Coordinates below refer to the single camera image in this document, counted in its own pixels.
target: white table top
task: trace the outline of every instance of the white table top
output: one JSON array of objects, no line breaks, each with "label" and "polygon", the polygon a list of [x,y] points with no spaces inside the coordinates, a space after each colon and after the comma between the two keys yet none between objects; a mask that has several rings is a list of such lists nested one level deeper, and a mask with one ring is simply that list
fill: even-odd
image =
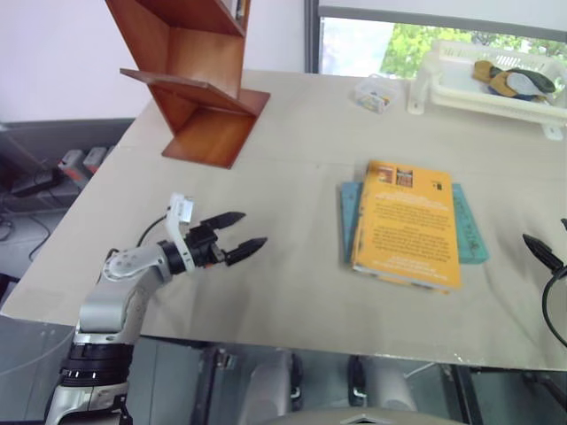
[{"label": "white table top", "polygon": [[[347,99],[356,81],[246,72],[244,87],[272,97],[231,170],[161,157],[171,133],[149,104],[2,313],[74,325],[106,252],[134,246],[179,191],[195,198],[196,220],[247,214],[219,232],[222,248],[268,242],[234,267],[175,277],[152,300],[146,335],[567,369],[540,311],[548,271],[522,241],[537,236],[567,257],[565,144],[537,124],[484,114],[428,105],[412,116],[402,100],[376,116]],[[445,170],[462,185],[491,258],[462,266],[461,290],[397,286],[342,263],[338,186],[360,180],[371,158]],[[158,227],[148,241],[165,237]],[[551,299],[560,331],[566,290]]]}]

